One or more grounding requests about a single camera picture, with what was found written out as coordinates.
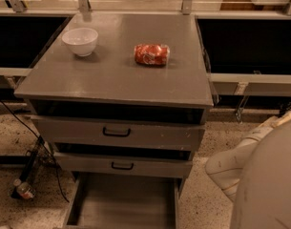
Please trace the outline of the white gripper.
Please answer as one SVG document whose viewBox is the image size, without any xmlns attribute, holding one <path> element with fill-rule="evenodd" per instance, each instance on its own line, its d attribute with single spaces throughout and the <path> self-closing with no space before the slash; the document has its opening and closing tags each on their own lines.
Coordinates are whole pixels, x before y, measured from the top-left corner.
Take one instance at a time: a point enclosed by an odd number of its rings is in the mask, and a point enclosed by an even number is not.
<svg viewBox="0 0 291 229">
<path fill-rule="evenodd" d="M 280 125 L 291 120 L 291 111 L 286 112 L 283 116 L 277 118 L 275 115 L 269 117 L 264 122 L 262 122 L 259 127 L 254 128 L 248 132 L 237 145 L 238 148 L 247 145 L 254 145 L 260 142 L 264 137 L 266 137 L 273 128 L 279 127 Z"/>
</svg>

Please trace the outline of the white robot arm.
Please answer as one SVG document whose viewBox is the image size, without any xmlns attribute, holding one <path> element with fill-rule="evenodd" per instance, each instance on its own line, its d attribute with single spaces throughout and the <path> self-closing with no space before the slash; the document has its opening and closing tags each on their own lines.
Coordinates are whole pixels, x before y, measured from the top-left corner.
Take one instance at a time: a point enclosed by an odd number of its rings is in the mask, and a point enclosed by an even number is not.
<svg viewBox="0 0 291 229">
<path fill-rule="evenodd" d="M 211 156 L 205 171 L 234 204 L 230 229 L 291 229 L 291 111 Z"/>
</svg>

